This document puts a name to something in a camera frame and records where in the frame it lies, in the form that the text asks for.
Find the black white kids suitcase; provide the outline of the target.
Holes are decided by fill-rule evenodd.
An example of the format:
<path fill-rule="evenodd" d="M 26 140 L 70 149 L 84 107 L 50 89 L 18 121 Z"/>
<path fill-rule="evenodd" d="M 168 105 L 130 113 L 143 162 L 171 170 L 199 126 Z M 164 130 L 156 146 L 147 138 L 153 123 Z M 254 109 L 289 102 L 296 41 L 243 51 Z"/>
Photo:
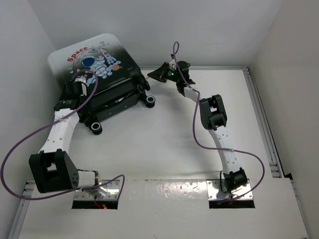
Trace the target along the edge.
<path fill-rule="evenodd" d="M 51 53 L 49 67 L 61 90 L 77 76 L 87 75 L 91 100 L 78 111 L 80 123 L 99 135 L 101 122 L 136 105 L 139 101 L 153 108 L 154 96 L 147 95 L 150 85 L 140 67 L 115 35 L 104 33 Z"/>

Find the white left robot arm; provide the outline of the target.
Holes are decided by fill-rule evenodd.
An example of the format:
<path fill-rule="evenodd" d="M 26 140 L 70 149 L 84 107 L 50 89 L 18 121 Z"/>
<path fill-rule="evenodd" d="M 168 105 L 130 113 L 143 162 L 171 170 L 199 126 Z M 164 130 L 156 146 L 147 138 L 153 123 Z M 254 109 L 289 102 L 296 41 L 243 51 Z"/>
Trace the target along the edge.
<path fill-rule="evenodd" d="M 80 120 L 78 111 L 91 100 L 97 87 L 96 82 L 83 104 L 54 113 L 55 121 L 50 125 L 47 141 L 39 153 L 30 156 L 29 165 L 39 193 L 94 191 L 100 187 L 98 172 L 77 169 L 68 155 L 74 129 Z"/>

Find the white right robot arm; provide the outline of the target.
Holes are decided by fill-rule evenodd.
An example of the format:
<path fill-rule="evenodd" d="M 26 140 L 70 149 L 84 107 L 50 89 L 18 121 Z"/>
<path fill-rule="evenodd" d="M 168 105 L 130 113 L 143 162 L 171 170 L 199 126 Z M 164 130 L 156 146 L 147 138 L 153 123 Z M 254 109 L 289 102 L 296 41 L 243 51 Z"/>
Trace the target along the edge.
<path fill-rule="evenodd" d="M 195 102 L 195 109 L 199 110 L 200 121 L 205 130 L 209 132 L 218 151 L 224 176 L 226 193 L 245 185 L 247 176 L 237 160 L 227 131 L 227 114 L 223 99 L 220 95 L 205 96 L 195 86 L 189 76 L 190 64 L 185 61 L 163 63 L 158 69 L 148 73 L 148 77 L 161 83 L 172 81 L 176 83 L 177 91 L 184 97 Z"/>

